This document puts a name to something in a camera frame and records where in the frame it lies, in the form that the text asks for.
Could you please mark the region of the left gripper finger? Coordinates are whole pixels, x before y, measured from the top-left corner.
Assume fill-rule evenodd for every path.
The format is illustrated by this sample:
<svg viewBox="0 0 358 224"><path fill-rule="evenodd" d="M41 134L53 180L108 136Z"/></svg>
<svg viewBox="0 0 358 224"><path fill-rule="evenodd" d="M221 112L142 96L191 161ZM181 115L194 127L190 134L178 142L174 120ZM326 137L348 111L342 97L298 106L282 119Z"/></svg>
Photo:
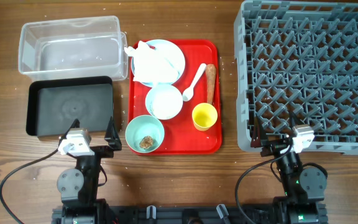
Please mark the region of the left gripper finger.
<svg viewBox="0 0 358 224"><path fill-rule="evenodd" d="M74 122L70 125L70 127L68 128L68 130L65 132L65 134L63 135L63 137L66 137L68 132L73 129L73 128L79 128L80 127L80 121L78 119L75 119Z"/></svg>
<svg viewBox="0 0 358 224"><path fill-rule="evenodd" d="M109 119L104 140L108 143L108 145L110 147L119 147L120 146L120 138L119 138L119 135L115 129L114 119L112 116Z"/></svg>

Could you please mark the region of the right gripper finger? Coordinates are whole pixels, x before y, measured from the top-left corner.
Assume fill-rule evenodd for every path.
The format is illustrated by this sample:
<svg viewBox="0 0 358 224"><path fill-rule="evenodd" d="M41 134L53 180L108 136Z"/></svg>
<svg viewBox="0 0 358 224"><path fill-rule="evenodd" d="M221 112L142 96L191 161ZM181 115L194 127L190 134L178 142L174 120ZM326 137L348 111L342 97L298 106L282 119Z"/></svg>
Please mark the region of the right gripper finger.
<svg viewBox="0 0 358 224"><path fill-rule="evenodd" d="M290 128L294 128L295 126L300 125L300 120L298 119L297 115L294 112L289 111L288 114L289 114L288 122Z"/></svg>
<svg viewBox="0 0 358 224"><path fill-rule="evenodd" d="M259 117L254 118L254 130L250 146L253 148L265 147L268 144L268 137L262 126L262 122Z"/></svg>

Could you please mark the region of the mint green bowl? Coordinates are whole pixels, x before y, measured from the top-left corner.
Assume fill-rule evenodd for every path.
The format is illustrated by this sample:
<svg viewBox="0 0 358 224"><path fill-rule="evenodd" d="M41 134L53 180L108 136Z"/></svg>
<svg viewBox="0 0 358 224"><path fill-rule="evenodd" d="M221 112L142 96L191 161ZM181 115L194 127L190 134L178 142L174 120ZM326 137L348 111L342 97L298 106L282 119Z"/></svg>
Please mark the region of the mint green bowl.
<svg viewBox="0 0 358 224"><path fill-rule="evenodd" d="M139 147L140 141L145 136L151 136L154 144L149 149ZM155 151L163 143L165 129L163 124L151 115L141 115L134 118L126 128L125 138L128 146L137 153L147 154Z"/></svg>

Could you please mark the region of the brown food scrap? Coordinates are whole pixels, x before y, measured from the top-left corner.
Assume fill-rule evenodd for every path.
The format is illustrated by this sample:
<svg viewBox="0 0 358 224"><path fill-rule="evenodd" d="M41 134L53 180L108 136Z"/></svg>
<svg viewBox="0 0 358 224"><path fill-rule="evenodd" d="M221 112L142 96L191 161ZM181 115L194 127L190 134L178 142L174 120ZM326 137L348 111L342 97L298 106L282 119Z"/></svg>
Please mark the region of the brown food scrap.
<svg viewBox="0 0 358 224"><path fill-rule="evenodd" d="M145 136L139 143L139 147L142 149L149 149L154 144L154 139L151 136Z"/></svg>

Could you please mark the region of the yellow plastic cup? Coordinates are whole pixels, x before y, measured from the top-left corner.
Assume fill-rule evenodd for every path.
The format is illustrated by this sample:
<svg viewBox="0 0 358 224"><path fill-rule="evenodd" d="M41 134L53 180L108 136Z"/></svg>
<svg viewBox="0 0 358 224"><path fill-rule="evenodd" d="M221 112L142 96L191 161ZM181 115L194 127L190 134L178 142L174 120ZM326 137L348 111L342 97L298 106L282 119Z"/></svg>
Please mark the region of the yellow plastic cup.
<svg viewBox="0 0 358 224"><path fill-rule="evenodd" d="M192 120L195 128L199 131L206 131L218 120L216 108L209 103L200 103L193 108Z"/></svg>

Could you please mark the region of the light blue bowl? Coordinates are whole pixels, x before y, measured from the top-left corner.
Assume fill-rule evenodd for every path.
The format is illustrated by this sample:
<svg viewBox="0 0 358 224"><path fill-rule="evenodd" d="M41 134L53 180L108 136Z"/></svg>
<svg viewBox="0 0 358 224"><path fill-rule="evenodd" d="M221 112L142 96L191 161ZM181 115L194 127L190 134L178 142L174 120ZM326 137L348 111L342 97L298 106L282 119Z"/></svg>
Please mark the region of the light blue bowl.
<svg viewBox="0 0 358 224"><path fill-rule="evenodd" d="M157 85L147 93L145 107L157 119L168 120L179 114L183 107L180 91L172 85Z"/></svg>

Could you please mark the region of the white napkin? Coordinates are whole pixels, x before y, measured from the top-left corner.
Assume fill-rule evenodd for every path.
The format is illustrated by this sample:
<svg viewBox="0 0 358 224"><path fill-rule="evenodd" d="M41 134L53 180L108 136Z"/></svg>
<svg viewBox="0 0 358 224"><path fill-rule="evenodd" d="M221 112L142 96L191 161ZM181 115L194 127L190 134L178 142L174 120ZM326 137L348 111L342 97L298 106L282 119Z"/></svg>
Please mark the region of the white napkin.
<svg viewBox="0 0 358 224"><path fill-rule="evenodd" d="M159 52L146 42L140 41L137 48L125 47L125 53L134 61L135 82L142 83L171 83L174 82L179 72Z"/></svg>

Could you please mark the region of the white plastic spoon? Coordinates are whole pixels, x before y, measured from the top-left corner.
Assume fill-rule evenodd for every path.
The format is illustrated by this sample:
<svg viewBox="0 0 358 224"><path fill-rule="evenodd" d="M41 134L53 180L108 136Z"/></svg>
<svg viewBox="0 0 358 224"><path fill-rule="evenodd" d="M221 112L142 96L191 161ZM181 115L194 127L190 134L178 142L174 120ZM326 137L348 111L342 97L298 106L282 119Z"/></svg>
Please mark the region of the white plastic spoon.
<svg viewBox="0 0 358 224"><path fill-rule="evenodd" d="M195 85L197 84L198 80L201 78L201 76L205 70L206 70L206 64L202 63L198 67L197 72L193 78L191 85L183 92L183 94L182 94L183 101L190 101L192 99L192 97L194 95Z"/></svg>

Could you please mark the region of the orange carrot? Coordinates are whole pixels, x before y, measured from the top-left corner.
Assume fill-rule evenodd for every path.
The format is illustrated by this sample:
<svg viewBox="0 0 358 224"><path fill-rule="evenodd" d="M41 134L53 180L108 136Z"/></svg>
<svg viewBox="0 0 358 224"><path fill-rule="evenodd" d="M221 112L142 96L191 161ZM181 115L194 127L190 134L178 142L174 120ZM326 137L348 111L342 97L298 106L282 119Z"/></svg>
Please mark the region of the orange carrot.
<svg viewBox="0 0 358 224"><path fill-rule="evenodd" d="M214 64L208 64L206 66L205 74L207 79L207 103L212 105L217 74L217 70Z"/></svg>

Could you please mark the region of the light blue plate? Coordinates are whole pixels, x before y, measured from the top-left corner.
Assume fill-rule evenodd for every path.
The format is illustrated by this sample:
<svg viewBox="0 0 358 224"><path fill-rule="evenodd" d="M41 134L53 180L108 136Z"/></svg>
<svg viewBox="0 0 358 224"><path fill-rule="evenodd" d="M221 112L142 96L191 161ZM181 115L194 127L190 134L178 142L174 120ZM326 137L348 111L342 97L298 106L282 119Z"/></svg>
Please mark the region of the light blue plate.
<svg viewBox="0 0 358 224"><path fill-rule="evenodd" d="M162 40L162 39L155 39L155 40L149 40L146 41L147 44L149 44L153 49L155 49L157 52L161 53L169 62L170 64L179 72L177 79L174 82L171 83L159 83L159 84L173 84L175 83L184 73L185 70L185 56L184 53L181 51L181 49L174 44L173 42L170 42L168 40ZM132 73L134 75L135 68L134 68L134 61L132 59ZM153 87L158 84L152 84L152 83L142 83L143 85Z"/></svg>

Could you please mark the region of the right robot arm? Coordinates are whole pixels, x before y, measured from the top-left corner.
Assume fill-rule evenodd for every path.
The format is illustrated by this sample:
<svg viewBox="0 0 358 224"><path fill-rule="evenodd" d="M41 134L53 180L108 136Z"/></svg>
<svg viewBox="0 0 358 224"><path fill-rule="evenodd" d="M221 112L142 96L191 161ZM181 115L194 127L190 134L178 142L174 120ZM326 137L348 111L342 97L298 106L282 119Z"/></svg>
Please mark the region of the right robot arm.
<svg viewBox="0 0 358 224"><path fill-rule="evenodd" d="M251 147L260 147L260 155L273 156L277 165L277 178L282 183L285 196L275 197L271 205L256 205L247 214L257 223L310 223L328 222L324 191L327 186L326 169L315 163L302 163L299 153L308 148L314 139L312 127L289 113L292 133L280 139L270 140L262 119L254 119Z"/></svg>

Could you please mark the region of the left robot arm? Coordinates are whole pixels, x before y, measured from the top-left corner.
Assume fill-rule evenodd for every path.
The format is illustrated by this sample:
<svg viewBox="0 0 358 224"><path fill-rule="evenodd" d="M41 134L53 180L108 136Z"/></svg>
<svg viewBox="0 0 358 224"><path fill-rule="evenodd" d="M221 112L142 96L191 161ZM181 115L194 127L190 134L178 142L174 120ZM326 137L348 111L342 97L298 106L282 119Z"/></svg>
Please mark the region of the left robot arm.
<svg viewBox="0 0 358 224"><path fill-rule="evenodd" d="M76 159L73 169L64 170L58 177L57 189L61 194L62 209L52 214L52 223L118 223L118 218L105 199L98 199L99 174L105 173L101 159L114 157L122 149L122 143L110 118L104 146L90 146L91 136L75 119L60 138L58 151Z"/></svg>

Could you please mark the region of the grey dishwasher rack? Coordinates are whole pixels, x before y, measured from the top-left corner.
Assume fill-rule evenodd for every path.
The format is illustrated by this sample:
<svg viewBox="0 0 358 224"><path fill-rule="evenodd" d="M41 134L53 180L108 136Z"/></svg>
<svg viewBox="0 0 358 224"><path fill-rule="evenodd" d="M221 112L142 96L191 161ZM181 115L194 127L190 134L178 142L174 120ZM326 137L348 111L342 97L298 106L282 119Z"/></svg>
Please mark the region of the grey dishwasher rack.
<svg viewBox="0 0 358 224"><path fill-rule="evenodd" d="M234 21L237 143L310 125L311 151L358 155L358 3L244 1Z"/></svg>

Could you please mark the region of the black plastic tray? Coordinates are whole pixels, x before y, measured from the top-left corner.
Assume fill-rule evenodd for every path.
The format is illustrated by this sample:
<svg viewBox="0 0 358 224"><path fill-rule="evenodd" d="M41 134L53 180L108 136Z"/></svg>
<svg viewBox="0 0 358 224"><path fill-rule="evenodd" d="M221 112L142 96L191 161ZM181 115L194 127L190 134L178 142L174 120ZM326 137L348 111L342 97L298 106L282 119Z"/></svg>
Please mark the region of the black plastic tray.
<svg viewBox="0 0 358 224"><path fill-rule="evenodd" d="M44 137L64 134L75 119L88 131L105 131L113 116L109 77L33 82L29 87L26 133Z"/></svg>

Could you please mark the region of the clear plastic bin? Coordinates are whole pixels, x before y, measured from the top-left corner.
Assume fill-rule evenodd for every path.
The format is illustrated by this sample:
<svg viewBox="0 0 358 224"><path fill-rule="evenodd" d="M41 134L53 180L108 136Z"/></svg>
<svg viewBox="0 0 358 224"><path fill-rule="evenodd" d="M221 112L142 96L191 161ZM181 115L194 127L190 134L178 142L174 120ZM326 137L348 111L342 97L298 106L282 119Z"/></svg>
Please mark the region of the clear plastic bin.
<svg viewBox="0 0 358 224"><path fill-rule="evenodd" d="M128 76L125 33L116 16L82 17L23 25L18 71L32 81Z"/></svg>

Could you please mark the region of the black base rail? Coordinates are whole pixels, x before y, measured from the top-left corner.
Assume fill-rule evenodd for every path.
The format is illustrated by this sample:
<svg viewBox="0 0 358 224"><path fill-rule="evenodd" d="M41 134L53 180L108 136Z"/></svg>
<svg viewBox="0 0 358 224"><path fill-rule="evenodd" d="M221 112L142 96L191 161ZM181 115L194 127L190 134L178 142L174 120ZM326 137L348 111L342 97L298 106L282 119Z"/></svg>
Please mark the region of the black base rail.
<svg viewBox="0 0 358 224"><path fill-rule="evenodd" d="M218 213L219 207L160 207L150 215L146 208L110 207L113 223L123 224L186 224L191 217L203 223L246 224L248 221L237 207L225 208L225 215ZM318 204L307 211L306 207L274 208L272 205L256 204L242 207L254 223L307 223L328 224L328 214L324 204Z"/></svg>

